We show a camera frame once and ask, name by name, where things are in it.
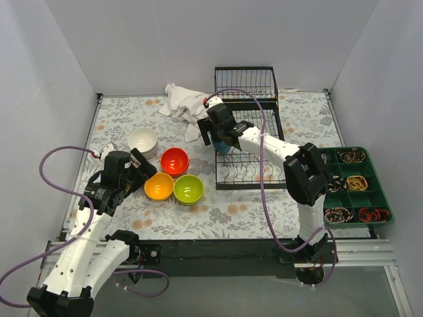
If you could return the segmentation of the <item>white ceramic bowl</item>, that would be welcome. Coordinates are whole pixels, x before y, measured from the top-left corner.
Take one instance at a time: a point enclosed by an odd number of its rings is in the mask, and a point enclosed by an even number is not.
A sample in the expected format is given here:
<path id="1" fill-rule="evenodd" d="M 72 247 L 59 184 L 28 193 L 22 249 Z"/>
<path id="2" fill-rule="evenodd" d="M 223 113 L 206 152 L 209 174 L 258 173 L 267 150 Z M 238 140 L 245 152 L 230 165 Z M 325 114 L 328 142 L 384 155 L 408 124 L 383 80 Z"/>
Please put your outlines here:
<path id="1" fill-rule="evenodd" d="M 156 142 L 155 146 L 152 149 L 150 149 L 146 152 L 142 152 L 142 155 L 147 159 L 154 157 L 155 154 L 157 153 L 158 148 L 159 148 L 159 143 Z"/>
<path id="2" fill-rule="evenodd" d="M 158 144 L 157 133 L 150 128 L 139 128 L 134 130 L 128 138 L 128 147 L 137 149 L 141 153 L 152 151 Z"/>

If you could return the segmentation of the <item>yellow orange bowl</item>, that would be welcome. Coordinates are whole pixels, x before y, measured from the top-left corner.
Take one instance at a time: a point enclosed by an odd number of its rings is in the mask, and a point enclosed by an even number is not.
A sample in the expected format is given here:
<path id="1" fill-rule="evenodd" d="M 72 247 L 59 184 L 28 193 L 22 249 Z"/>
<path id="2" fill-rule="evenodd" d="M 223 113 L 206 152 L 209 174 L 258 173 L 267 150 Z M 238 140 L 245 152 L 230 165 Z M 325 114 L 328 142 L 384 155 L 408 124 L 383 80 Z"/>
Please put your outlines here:
<path id="1" fill-rule="evenodd" d="M 173 194 L 174 180 L 166 173 L 158 172 L 144 184 L 144 191 L 148 198 L 163 201 Z"/>

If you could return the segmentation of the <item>blue bowl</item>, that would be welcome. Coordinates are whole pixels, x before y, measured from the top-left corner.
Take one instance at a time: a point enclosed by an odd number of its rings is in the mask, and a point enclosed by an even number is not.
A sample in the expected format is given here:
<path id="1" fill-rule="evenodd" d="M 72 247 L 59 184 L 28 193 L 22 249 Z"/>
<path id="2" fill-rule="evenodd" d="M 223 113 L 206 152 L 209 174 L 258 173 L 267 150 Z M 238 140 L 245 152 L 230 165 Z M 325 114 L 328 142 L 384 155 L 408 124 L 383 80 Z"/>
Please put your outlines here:
<path id="1" fill-rule="evenodd" d="M 221 155 L 226 155 L 232 148 L 231 145 L 226 144 L 224 141 L 216 141 L 212 139 L 211 143 L 215 150 Z"/>

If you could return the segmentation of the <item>lime green bowl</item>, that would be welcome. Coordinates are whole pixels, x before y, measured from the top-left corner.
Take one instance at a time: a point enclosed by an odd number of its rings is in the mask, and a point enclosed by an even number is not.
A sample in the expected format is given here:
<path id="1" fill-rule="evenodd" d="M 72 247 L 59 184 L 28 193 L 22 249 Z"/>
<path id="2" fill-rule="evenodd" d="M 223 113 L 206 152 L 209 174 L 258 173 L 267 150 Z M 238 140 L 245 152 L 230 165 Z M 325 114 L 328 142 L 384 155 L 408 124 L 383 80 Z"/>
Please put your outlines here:
<path id="1" fill-rule="evenodd" d="M 198 198 L 204 194 L 204 185 L 199 177 L 187 174 L 175 181 L 173 192 L 175 197 Z"/>
<path id="2" fill-rule="evenodd" d="M 186 198 L 186 197 L 176 197 L 176 200 L 183 204 L 183 205 L 195 205 L 197 204 L 197 202 L 201 201 L 202 197 L 198 197 L 198 198 Z"/>

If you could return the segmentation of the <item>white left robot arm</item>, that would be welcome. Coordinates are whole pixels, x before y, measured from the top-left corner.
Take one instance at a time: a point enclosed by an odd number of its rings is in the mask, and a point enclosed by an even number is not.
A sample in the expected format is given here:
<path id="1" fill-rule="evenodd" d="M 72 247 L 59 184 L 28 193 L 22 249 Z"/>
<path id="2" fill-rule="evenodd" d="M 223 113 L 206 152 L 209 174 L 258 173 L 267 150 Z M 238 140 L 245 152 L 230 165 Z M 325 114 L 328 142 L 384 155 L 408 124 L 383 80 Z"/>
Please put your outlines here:
<path id="1" fill-rule="evenodd" d="M 39 316 L 90 316 L 100 288 L 122 263 L 140 258 L 138 235 L 119 230 L 106 248 L 92 255 L 119 205 L 153 177 L 157 169 L 137 150 L 106 150 L 102 170 L 88 180 L 74 227 L 53 270 L 27 301 Z"/>

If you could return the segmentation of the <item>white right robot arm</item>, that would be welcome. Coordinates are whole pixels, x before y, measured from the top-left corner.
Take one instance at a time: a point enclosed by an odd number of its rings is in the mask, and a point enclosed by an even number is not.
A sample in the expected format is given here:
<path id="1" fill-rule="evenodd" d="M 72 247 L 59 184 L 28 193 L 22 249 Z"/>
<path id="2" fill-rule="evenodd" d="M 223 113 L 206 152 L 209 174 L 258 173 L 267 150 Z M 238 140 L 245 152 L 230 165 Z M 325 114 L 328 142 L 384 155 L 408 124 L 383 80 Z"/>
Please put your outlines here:
<path id="1" fill-rule="evenodd" d="M 226 155 L 232 148 L 256 155 L 259 159 L 259 178 L 264 178 L 264 162 L 269 161 L 284 171 L 286 189 L 297 203 L 300 228 L 297 246 L 281 245 L 289 254 L 300 254 L 306 262 L 317 261 L 327 243 L 324 232 L 323 205 L 332 180 L 319 150 L 312 143 L 294 145 L 271 136 L 266 128 L 247 121 L 238 122 L 220 98 L 204 102 L 206 118 L 198 120 L 198 127 L 206 145 Z"/>

